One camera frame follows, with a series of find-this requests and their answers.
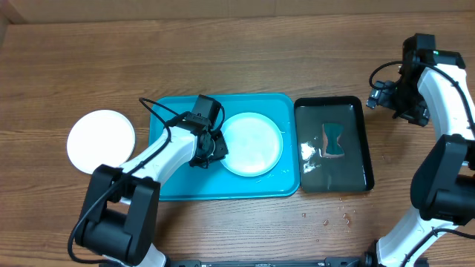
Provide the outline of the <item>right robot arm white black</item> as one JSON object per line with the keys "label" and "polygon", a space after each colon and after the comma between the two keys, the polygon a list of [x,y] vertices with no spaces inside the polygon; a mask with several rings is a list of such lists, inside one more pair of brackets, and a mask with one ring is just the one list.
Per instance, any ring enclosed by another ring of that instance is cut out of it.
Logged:
{"label": "right robot arm white black", "polygon": [[412,178],[411,206],[391,232],[362,255],[360,266],[427,266],[421,255],[444,234],[473,239],[458,227],[474,219],[474,103],[462,56],[411,48],[397,82],[372,86],[367,106],[394,110],[415,125],[433,123],[436,143]]}

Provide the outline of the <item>light blue plate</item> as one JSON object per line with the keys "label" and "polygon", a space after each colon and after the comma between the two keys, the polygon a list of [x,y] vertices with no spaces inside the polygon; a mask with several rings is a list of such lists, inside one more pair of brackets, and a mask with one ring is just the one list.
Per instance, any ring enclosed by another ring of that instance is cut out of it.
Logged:
{"label": "light blue plate", "polygon": [[223,166],[241,177],[256,177],[274,168],[284,149],[278,126],[260,113],[245,112],[228,118],[222,127],[228,154]]}

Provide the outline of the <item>sponge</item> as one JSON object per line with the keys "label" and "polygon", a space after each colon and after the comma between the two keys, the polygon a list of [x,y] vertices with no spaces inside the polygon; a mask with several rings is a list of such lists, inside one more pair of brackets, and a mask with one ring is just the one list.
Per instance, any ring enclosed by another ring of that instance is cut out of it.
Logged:
{"label": "sponge", "polygon": [[335,159],[344,156],[344,150],[339,144],[339,138],[344,126],[338,123],[324,123],[322,125],[322,157]]}

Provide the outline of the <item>white plate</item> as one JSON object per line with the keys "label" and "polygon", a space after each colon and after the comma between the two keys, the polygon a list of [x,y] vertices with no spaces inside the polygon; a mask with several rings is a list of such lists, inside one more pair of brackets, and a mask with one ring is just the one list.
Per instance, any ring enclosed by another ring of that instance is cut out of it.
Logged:
{"label": "white plate", "polygon": [[135,131],[121,113],[97,110],[84,115],[68,135],[67,155],[75,168],[92,174],[102,164],[118,167],[132,155]]}

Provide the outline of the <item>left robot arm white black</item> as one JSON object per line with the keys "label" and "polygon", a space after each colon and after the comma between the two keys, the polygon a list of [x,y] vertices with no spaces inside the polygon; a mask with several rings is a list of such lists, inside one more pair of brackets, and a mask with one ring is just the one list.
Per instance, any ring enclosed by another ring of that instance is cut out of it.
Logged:
{"label": "left robot arm white black", "polygon": [[168,266],[153,245],[160,189],[183,164],[208,168],[228,153],[219,130],[179,122],[139,156],[119,167],[100,165],[91,175],[78,222],[68,240],[101,255],[103,266]]}

